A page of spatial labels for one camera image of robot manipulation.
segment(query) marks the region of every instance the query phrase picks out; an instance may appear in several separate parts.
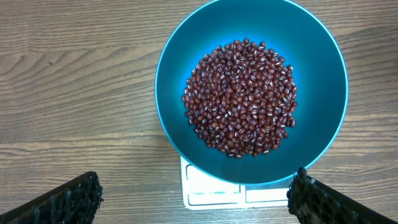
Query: blue bowl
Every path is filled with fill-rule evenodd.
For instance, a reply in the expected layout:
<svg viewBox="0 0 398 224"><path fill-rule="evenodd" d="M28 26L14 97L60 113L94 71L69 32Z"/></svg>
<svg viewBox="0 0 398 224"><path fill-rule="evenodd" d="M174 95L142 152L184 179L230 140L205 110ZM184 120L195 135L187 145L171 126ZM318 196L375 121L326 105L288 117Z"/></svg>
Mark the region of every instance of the blue bowl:
<svg viewBox="0 0 398 224"><path fill-rule="evenodd" d="M298 107L296 127L287 128L289 138L278 150L234 159L197 138L181 96L204 54L245 37L265 41L293 65ZM302 6L285 0L219 0L190 14L170 36L156 71L155 103L170 142L196 168L227 182L273 184L310 167L335 140L348 103L348 77L333 36Z"/></svg>

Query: white rectangular object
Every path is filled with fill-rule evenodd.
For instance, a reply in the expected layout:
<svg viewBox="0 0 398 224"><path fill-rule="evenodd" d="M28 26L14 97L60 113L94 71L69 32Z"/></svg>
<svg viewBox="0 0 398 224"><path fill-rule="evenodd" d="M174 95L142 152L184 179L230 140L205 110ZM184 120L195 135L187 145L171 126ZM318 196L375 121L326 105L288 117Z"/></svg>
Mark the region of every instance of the white rectangular object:
<svg viewBox="0 0 398 224"><path fill-rule="evenodd" d="M277 185L244 186L218 180L181 157L183 201L191 210L287 206L290 181Z"/></svg>

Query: black textured object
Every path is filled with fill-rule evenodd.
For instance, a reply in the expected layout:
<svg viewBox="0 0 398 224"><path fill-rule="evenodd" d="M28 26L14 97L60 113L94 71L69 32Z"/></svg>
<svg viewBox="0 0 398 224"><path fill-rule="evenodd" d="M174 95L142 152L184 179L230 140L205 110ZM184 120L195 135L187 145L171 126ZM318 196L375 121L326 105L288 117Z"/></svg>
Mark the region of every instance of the black textured object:
<svg viewBox="0 0 398 224"><path fill-rule="evenodd" d="M325 184L300 168L287 192L289 213L301 224L397 224Z"/></svg>
<svg viewBox="0 0 398 224"><path fill-rule="evenodd" d="M90 224L100 208L102 187L87 172L3 215L0 224Z"/></svg>

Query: wooden surface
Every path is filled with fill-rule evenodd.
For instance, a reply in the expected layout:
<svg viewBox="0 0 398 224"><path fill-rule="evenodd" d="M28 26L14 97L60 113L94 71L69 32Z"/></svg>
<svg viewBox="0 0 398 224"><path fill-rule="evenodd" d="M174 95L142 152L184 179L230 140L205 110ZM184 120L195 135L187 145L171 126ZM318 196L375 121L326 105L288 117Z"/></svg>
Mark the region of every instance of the wooden surface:
<svg viewBox="0 0 398 224"><path fill-rule="evenodd" d="M95 170L95 223L298 223L287 208L184 208L154 104L168 36L205 0L0 0L0 213ZM350 81L343 129L309 170L398 220L398 1L299 0Z"/></svg>

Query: pile of beans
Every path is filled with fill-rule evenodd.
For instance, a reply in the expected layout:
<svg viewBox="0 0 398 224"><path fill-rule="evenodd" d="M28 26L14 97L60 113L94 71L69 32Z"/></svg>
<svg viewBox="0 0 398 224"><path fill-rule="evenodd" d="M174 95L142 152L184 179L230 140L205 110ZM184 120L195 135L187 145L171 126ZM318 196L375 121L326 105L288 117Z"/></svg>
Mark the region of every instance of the pile of beans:
<svg viewBox="0 0 398 224"><path fill-rule="evenodd" d="M293 67L249 39L221 45L201 59L182 101L198 138L228 157L268 154L294 127L297 107Z"/></svg>

